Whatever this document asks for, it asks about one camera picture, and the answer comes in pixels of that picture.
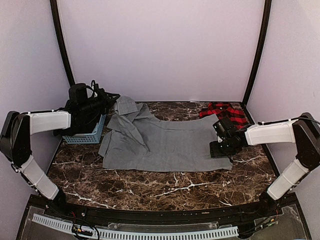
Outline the red black plaid shirt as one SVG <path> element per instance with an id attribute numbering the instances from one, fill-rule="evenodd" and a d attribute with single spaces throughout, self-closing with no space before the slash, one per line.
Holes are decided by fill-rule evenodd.
<path id="1" fill-rule="evenodd" d="M 241 108 L 234 108 L 231 103 L 210 102 L 207 107 L 199 112 L 199 118 L 216 115 L 218 119 L 228 118 L 237 129 L 250 124 L 245 112 Z"/>

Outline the light blue plastic basket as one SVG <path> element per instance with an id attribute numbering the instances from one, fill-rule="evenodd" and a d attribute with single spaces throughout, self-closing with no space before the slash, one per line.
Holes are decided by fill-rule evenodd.
<path id="1" fill-rule="evenodd" d="M 74 136 L 63 136 L 67 144 L 99 144 L 105 124 L 106 115 L 101 115 L 99 122 L 96 124 L 91 133 L 79 133 Z"/>

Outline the grey long sleeve shirt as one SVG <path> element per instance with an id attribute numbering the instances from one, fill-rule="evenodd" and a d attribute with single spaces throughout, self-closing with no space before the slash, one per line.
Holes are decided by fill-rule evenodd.
<path id="1" fill-rule="evenodd" d="M 99 154 L 102 166 L 113 170 L 208 172 L 231 170 L 228 157 L 212 158 L 216 115 L 189 121 L 164 121 L 145 103 L 121 96 L 114 104 Z"/>

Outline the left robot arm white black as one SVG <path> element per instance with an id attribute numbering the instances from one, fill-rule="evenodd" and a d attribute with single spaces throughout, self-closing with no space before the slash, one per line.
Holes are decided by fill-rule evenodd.
<path id="1" fill-rule="evenodd" d="M 97 144 L 109 109 L 120 97 L 85 84 L 69 89 L 64 107 L 41 111 L 10 111 L 0 134 L 0 151 L 12 169 L 41 196 L 49 200 L 51 210 L 60 218 L 71 213 L 62 188 L 53 183 L 38 165 L 32 136 L 50 132 L 70 144 Z"/>

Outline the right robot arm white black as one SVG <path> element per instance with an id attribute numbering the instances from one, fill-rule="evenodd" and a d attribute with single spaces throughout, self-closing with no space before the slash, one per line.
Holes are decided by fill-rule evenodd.
<path id="1" fill-rule="evenodd" d="M 265 190 L 264 199 L 255 205 L 255 213 L 266 217 L 275 208 L 275 201 L 298 185 L 320 165 L 320 123 L 304 112 L 298 117 L 258 122 L 241 129 L 223 118 L 213 124 L 217 140 L 210 142 L 213 159 L 232 156 L 258 145 L 292 145 L 296 155 L 275 181 Z"/>

